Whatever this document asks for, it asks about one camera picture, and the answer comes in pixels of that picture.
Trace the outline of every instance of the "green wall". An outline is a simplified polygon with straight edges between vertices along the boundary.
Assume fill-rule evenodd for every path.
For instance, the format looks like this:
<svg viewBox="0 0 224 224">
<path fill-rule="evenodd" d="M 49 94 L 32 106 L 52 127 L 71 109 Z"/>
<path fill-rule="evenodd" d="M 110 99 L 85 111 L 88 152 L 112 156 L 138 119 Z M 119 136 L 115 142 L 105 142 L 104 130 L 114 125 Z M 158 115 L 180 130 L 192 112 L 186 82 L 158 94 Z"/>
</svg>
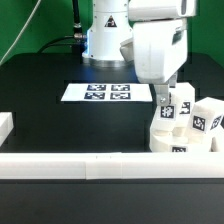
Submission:
<svg viewBox="0 0 224 224">
<path fill-rule="evenodd" d="M 27 20 L 37 0 L 0 0 L 0 58 Z M 91 25 L 91 0 L 80 0 L 84 30 Z M 224 67 L 224 1 L 200 0 L 198 15 L 189 19 L 189 51 L 209 54 Z M 72 31 L 72 0 L 42 0 L 13 54 L 36 52 L 46 42 Z"/>
</svg>

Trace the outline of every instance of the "white cable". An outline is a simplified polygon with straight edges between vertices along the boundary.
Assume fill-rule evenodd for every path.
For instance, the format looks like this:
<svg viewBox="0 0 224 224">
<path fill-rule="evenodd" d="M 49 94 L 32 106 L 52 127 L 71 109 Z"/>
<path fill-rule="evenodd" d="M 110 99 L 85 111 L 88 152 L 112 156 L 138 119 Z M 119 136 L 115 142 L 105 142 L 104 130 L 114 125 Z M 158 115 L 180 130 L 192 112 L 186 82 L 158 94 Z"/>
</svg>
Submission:
<svg viewBox="0 0 224 224">
<path fill-rule="evenodd" d="M 26 30 L 27 26 L 29 25 L 31 19 L 33 18 L 34 14 L 36 13 L 40 3 L 42 0 L 38 0 L 36 6 L 34 7 L 32 13 L 30 14 L 28 20 L 26 21 L 25 25 L 23 26 L 22 30 L 20 31 L 19 35 L 17 36 L 17 38 L 15 39 L 14 43 L 12 44 L 12 46 L 8 49 L 8 51 L 5 53 L 5 55 L 3 56 L 3 58 L 0 61 L 0 66 L 3 64 L 5 58 L 9 55 L 9 53 L 12 51 L 12 49 L 15 47 L 15 45 L 17 44 L 17 42 L 19 41 L 20 37 L 22 36 L 22 34 L 24 33 L 24 31 Z"/>
</svg>

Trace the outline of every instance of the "printed marker sheet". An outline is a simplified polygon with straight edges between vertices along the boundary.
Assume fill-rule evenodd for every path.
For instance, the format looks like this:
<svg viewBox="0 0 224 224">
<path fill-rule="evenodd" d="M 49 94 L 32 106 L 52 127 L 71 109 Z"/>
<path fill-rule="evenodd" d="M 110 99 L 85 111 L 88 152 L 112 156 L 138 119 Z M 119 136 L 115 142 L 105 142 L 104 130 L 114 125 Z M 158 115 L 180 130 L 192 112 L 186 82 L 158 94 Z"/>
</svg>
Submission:
<svg viewBox="0 0 224 224">
<path fill-rule="evenodd" d="M 148 84 L 69 84 L 61 101 L 151 102 Z"/>
</svg>

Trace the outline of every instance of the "black tabletop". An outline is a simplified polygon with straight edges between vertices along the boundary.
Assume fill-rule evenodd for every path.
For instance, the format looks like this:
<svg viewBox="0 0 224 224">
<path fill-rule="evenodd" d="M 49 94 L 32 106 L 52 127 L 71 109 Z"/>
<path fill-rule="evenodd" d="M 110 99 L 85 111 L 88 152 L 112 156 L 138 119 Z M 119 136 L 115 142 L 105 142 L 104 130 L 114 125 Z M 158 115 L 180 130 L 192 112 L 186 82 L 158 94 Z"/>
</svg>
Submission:
<svg viewBox="0 0 224 224">
<path fill-rule="evenodd" d="M 191 54 L 179 81 L 197 99 L 224 96 L 224 69 Z M 15 128 L 1 152 L 145 152 L 155 109 L 149 102 L 73 102 L 61 97 L 69 83 L 138 83 L 133 66 L 97 68 L 72 54 L 20 54 L 0 68 L 0 111 Z"/>
<path fill-rule="evenodd" d="M 223 99 L 224 69 L 192 54 L 179 81 Z M 21 54 L 0 68 L 0 111 L 15 128 L 1 152 L 143 152 L 153 103 L 61 103 L 68 83 L 136 83 L 134 68 L 84 66 L 71 54 Z M 0 223 L 222 224 L 223 179 L 1 180 Z"/>
</svg>

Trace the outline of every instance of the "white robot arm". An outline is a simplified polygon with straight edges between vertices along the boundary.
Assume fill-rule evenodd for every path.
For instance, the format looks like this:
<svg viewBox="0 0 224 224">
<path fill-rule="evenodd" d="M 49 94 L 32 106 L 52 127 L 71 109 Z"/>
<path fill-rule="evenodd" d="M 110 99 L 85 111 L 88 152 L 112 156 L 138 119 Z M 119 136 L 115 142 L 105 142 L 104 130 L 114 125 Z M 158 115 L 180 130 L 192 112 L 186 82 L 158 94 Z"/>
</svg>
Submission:
<svg viewBox="0 0 224 224">
<path fill-rule="evenodd" d="M 195 9 L 195 0 L 129 3 L 129 19 L 138 22 L 133 38 L 121 43 L 121 53 L 127 60 L 134 60 L 140 83 L 154 84 L 157 105 L 169 105 L 169 85 L 175 85 L 176 72 L 187 59 L 186 17 L 194 16 Z"/>
</svg>

